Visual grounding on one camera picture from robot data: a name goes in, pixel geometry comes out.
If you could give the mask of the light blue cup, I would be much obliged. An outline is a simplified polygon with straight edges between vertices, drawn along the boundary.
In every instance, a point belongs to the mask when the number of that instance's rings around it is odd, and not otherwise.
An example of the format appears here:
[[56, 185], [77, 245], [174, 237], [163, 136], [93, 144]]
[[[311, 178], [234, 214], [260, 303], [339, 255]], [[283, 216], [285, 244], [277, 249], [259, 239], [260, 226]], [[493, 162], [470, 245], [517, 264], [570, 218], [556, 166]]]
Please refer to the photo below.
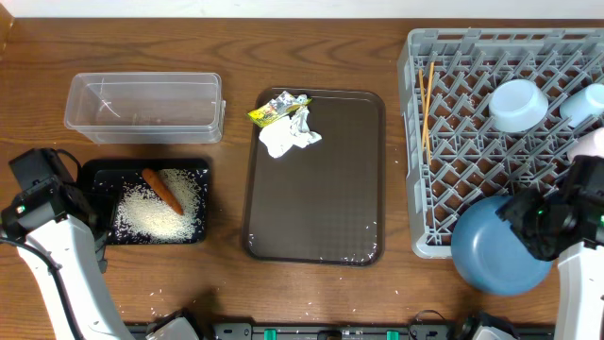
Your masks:
[[575, 128], [585, 119], [601, 114], [604, 110], [604, 85], [591, 84], [562, 102], [560, 115]]

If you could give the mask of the yellow silver snack wrapper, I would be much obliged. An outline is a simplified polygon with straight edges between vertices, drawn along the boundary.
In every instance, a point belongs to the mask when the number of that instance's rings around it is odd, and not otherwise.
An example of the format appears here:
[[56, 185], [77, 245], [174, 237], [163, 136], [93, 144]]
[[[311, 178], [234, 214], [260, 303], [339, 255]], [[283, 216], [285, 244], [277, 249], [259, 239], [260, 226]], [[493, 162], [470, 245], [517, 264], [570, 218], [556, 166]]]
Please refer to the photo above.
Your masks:
[[250, 111], [247, 116], [260, 128], [265, 128], [292, 111], [307, 107], [311, 99], [305, 94], [294, 96], [287, 91], [282, 92], [277, 98], [269, 100], [258, 109]]

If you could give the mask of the orange carrot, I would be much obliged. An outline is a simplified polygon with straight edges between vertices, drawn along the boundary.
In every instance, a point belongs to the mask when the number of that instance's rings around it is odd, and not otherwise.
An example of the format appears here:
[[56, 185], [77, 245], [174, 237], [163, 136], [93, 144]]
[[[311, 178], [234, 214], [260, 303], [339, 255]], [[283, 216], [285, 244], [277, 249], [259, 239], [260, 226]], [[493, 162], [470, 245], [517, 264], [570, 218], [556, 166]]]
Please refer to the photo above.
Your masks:
[[142, 175], [145, 182], [161, 200], [163, 200], [178, 215], [184, 214], [180, 203], [156, 171], [150, 168], [144, 168]]

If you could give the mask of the white paper napkin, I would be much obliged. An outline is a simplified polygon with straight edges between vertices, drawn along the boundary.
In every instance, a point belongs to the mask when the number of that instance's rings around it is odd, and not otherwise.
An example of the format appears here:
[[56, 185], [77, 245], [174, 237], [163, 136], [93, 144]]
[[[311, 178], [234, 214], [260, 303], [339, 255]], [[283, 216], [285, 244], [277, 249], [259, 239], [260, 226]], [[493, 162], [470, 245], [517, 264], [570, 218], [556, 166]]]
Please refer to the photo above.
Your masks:
[[292, 117], [284, 116], [260, 131], [259, 139], [272, 158], [282, 157], [293, 146], [305, 148], [322, 140], [318, 132], [310, 130], [309, 114], [310, 110], [302, 107]]

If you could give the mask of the dark blue plate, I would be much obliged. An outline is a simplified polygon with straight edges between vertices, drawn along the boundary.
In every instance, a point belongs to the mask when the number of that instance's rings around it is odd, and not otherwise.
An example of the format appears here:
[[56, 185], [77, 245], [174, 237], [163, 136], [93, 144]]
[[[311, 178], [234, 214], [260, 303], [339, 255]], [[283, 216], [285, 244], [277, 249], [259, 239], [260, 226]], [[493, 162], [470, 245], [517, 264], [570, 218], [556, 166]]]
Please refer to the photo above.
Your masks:
[[496, 211], [510, 199], [494, 195], [472, 204], [458, 219], [451, 238], [454, 265], [480, 291], [517, 296], [540, 284], [551, 262], [535, 259]]

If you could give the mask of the wooden chopstick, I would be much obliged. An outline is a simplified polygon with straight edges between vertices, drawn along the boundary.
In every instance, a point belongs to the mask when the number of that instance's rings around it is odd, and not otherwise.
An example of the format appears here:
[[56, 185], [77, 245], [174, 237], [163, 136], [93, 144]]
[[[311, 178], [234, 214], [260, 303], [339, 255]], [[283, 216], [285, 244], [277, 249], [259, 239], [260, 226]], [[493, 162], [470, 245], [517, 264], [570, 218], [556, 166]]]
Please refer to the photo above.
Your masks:
[[427, 149], [428, 144], [428, 116], [429, 116], [429, 106], [431, 101], [431, 92], [432, 92], [432, 82], [433, 82], [433, 72], [434, 72], [434, 61], [432, 61], [429, 65], [428, 69], [428, 85], [427, 92], [425, 96], [425, 105], [424, 105], [424, 122], [422, 129], [422, 147]]
[[[428, 84], [424, 84], [424, 73], [423, 70], [420, 69], [419, 70], [419, 83], [420, 83], [420, 95], [421, 95], [421, 99], [422, 99], [422, 117], [423, 117], [423, 122], [424, 122], [424, 105], [425, 105], [425, 96], [426, 96], [426, 92], [427, 92], [427, 85]], [[424, 149], [422, 147], [423, 151], [426, 154], [426, 161], [427, 163], [430, 163], [431, 161], [431, 151], [430, 151], [430, 144], [429, 144], [429, 131], [428, 131], [428, 144], [427, 144], [427, 149]]]

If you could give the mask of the light blue bowl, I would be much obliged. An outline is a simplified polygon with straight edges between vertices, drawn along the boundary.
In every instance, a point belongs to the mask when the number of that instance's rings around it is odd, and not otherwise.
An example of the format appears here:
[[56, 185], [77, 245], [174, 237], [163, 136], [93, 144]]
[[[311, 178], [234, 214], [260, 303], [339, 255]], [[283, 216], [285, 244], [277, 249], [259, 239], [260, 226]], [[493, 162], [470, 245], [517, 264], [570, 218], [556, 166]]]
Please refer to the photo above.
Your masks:
[[496, 130], [516, 133], [534, 127], [545, 117], [548, 100], [534, 82], [513, 79], [493, 91], [488, 109]]

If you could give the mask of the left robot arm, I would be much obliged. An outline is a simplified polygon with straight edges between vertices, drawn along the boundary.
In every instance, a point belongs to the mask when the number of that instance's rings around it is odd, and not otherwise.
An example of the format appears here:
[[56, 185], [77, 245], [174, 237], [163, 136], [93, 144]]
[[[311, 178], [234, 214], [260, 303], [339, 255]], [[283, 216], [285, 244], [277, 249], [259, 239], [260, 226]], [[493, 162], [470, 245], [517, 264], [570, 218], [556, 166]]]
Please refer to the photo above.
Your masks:
[[71, 176], [61, 150], [33, 148], [9, 161], [22, 191], [1, 212], [1, 241], [16, 247], [42, 293], [58, 339], [200, 339], [180, 310], [133, 331], [103, 278], [118, 197], [90, 192]]

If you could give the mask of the white rice pile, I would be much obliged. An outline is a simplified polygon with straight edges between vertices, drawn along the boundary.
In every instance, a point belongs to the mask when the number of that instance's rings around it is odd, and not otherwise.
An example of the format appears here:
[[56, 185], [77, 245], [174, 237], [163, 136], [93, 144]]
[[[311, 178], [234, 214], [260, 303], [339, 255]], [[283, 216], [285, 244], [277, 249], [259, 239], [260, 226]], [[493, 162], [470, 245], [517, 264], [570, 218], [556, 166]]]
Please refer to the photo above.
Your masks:
[[190, 244], [205, 237], [208, 184], [204, 169], [156, 171], [180, 203], [175, 213], [143, 179], [143, 170], [126, 182], [113, 223], [119, 245]]

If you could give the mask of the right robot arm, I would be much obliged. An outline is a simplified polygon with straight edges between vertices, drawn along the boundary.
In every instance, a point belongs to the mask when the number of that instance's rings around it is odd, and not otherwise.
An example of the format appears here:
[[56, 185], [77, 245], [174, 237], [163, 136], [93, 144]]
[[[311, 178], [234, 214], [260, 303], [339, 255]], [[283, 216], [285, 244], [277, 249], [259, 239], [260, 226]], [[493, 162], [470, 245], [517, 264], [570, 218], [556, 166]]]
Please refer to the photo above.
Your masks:
[[560, 303], [556, 339], [603, 336], [603, 160], [577, 156], [562, 187], [544, 196], [525, 189], [472, 204], [451, 243], [466, 282], [515, 296], [537, 286], [556, 265]]

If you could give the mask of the white pink cup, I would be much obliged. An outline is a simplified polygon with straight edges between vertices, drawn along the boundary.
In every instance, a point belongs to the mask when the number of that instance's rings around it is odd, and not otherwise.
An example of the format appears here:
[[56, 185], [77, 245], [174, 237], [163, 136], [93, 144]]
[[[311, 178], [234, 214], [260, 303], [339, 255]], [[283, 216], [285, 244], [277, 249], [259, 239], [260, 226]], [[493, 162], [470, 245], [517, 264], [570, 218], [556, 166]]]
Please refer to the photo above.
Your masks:
[[604, 157], [604, 128], [598, 128], [582, 137], [568, 150], [567, 158], [573, 161], [576, 156]]

